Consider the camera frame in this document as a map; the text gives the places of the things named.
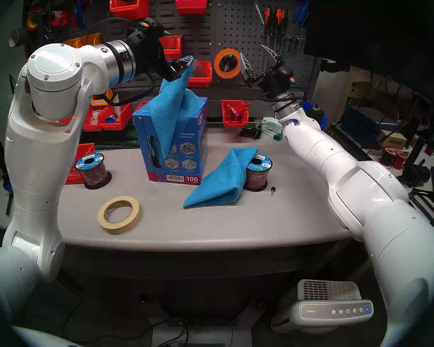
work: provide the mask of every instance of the towel box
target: towel box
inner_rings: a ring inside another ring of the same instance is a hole
[[[165,160],[162,158],[148,103],[133,113],[149,180],[189,185],[201,183],[207,159],[207,98],[200,98],[204,102],[203,107],[172,143]]]

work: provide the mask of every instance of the blue cloth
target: blue cloth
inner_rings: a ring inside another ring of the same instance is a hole
[[[223,205],[235,202],[246,182],[246,167],[257,148],[232,148],[216,170],[207,175],[183,203],[183,207]]]
[[[190,118],[204,105],[196,94],[186,89],[192,73],[192,63],[193,60],[179,79],[172,82],[162,80],[159,94],[148,103],[164,159],[169,155],[172,142],[184,130]]]

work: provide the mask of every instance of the gray table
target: gray table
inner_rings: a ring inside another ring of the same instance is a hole
[[[140,150],[106,151],[112,181],[91,191],[66,185],[58,225],[65,242],[80,247],[150,252],[225,251],[306,245],[349,237],[327,206],[328,186],[296,157],[286,141],[262,135],[253,141],[235,130],[209,129],[205,174],[214,170],[232,147],[258,147],[273,167],[263,192],[243,190],[231,205],[183,209],[193,186],[152,182]],[[273,196],[270,187],[276,187]],[[130,195],[141,205],[142,217],[121,235],[103,231],[97,221],[109,199]],[[0,186],[0,227],[6,228],[7,193]]]

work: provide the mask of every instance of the control panel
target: control panel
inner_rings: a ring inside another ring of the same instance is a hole
[[[338,320],[354,318],[373,314],[373,304],[370,300],[357,301],[305,301],[301,304],[300,313],[302,318]]]

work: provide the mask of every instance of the masking tape roll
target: masking tape roll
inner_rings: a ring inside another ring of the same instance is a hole
[[[226,55],[233,55],[237,59],[237,66],[228,72],[224,72],[220,70],[220,61]],[[217,53],[217,55],[214,58],[214,69],[216,73],[222,78],[228,79],[228,78],[236,77],[241,71],[240,54],[232,48],[224,48],[219,53]]]
[[[111,214],[114,209],[121,206],[131,207],[132,212],[130,215],[122,221],[109,222],[109,214]],[[135,198],[131,196],[118,196],[117,198],[107,201],[98,211],[98,223],[103,227],[103,230],[109,234],[122,234],[133,228],[141,215],[142,211],[140,205]]]

